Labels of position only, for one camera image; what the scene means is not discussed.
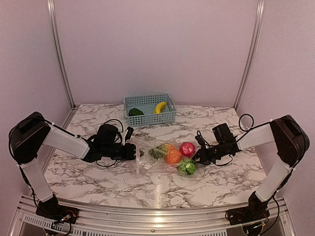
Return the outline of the red fake apple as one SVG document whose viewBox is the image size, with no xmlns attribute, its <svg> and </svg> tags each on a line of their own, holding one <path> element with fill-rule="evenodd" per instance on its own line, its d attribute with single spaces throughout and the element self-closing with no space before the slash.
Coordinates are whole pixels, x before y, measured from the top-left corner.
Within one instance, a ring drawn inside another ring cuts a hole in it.
<svg viewBox="0 0 315 236">
<path fill-rule="evenodd" d="M 183 142 L 179 147 L 179 151 L 183 156 L 192 158 L 195 153 L 195 145 L 192 142 Z"/>
</svg>

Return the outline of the clear zip top bag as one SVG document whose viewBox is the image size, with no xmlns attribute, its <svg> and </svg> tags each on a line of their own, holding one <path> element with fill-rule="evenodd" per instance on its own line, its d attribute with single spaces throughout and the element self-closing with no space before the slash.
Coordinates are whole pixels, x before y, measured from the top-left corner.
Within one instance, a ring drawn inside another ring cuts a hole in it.
<svg viewBox="0 0 315 236">
<path fill-rule="evenodd" d="M 193 160 L 196 145 L 192 142 L 166 142 L 158 139 L 135 138 L 135 162 L 132 167 L 138 176 L 153 174 L 178 174 L 197 178 L 201 175 L 200 165 Z"/>
</svg>

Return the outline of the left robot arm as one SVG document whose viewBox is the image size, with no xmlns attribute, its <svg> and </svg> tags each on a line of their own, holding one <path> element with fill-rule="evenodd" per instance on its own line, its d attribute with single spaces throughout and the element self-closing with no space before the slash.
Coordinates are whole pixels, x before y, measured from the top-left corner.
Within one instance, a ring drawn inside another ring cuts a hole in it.
<svg viewBox="0 0 315 236">
<path fill-rule="evenodd" d="M 34 112 L 16 124 L 8 133 L 10 155 L 21 174 L 39 200 L 37 207 L 52 219 L 62 215 L 62 207 L 38 165 L 38 152 L 43 147 L 60 150 L 87 163 L 104 157 L 114 161 L 133 161 L 139 148 L 130 143 L 133 128 L 118 129 L 110 121 L 102 124 L 89 138 L 75 135 Z"/>
</svg>

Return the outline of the green orange fake mango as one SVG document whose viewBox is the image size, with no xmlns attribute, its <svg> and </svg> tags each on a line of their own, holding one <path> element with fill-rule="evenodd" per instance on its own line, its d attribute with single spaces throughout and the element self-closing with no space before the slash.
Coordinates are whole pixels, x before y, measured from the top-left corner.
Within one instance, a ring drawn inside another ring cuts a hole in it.
<svg viewBox="0 0 315 236">
<path fill-rule="evenodd" d="M 154 147 L 149 150 L 149 155 L 154 159 L 163 159 L 165 158 L 166 154 L 170 151 L 175 149 L 175 147 L 172 144 L 164 143 L 157 147 Z"/>
</svg>

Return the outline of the orange fake orange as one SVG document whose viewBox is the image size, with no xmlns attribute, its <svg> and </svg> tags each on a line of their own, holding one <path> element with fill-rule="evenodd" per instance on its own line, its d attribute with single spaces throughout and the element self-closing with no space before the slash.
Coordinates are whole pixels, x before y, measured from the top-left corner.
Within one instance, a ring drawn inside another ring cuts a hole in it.
<svg viewBox="0 0 315 236">
<path fill-rule="evenodd" d="M 166 156 L 165 161 L 169 165 L 175 165 L 178 164 L 183 158 L 183 155 L 181 152 L 177 149 L 170 150 Z"/>
</svg>

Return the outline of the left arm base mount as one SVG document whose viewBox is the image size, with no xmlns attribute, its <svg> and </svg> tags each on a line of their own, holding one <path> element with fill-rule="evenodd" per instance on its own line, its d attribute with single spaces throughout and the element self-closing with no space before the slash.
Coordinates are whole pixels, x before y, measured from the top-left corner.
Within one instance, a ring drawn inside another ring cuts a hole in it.
<svg viewBox="0 0 315 236">
<path fill-rule="evenodd" d="M 36 214 L 45 218 L 53 219 L 60 223 L 62 219 L 75 224 L 79 210 L 75 207 L 60 205 L 55 195 L 47 201 L 38 201 L 36 204 Z"/>
</svg>

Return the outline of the yellow fake banana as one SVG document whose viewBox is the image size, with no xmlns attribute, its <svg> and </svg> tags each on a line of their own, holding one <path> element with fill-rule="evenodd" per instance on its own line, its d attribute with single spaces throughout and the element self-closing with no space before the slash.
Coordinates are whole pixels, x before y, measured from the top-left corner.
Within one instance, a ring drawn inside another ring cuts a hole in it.
<svg viewBox="0 0 315 236">
<path fill-rule="evenodd" d="M 154 109 L 154 114 L 160 114 L 166 105 L 167 103 L 165 101 L 158 103 Z"/>
</svg>

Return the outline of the green fake cabbage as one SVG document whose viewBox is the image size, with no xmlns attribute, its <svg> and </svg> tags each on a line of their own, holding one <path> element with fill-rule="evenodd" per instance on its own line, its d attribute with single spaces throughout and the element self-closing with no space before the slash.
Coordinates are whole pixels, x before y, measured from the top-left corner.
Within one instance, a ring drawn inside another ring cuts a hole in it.
<svg viewBox="0 0 315 236">
<path fill-rule="evenodd" d="M 142 115 L 144 115 L 144 113 L 141 110 L 137 109 L 137 108 L 132 108 L 128 112 L 128 116 L 129 117 L 142 116 Z"/>
</svg>

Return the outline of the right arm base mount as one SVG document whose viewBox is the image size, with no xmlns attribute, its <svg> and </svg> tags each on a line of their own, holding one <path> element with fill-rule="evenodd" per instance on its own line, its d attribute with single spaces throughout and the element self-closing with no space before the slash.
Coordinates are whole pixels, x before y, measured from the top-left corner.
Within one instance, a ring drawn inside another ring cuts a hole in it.
<svg viewBox="0 0 315 236">
<path fill-rule="evenodd" d="M 250 195 L 247 206 L 229 209 L 225 213 L 230 225 L 249 223 L 269 216 L 268 201 L 262 202 L 256 192 Z"/>
</svg>

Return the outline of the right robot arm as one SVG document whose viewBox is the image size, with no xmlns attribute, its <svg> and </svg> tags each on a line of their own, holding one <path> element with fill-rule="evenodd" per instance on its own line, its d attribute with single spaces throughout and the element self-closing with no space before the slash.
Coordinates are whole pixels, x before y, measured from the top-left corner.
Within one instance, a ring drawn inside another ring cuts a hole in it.
<svg viewBox="0 0 315 236">
<path fill-rule="evenodd" d="M 273 166 L 244 209 L 248 220 L 255 220 L 263 212 L 262 204 L 269 202 L 287 183 L 310 147 L 308 135 L 291 115 L 252 126 L 240 135 L 234 135 L 227 123 L 215 126 L 212 132 L 217 142 L 215 145 L 208 143 L 201 132 L 195 137 L 200 147 L 193 160 L 202 165 L 215 164 L 225 156 L 234 157 L 251 148 L 274 148 Z"/>
</svg>

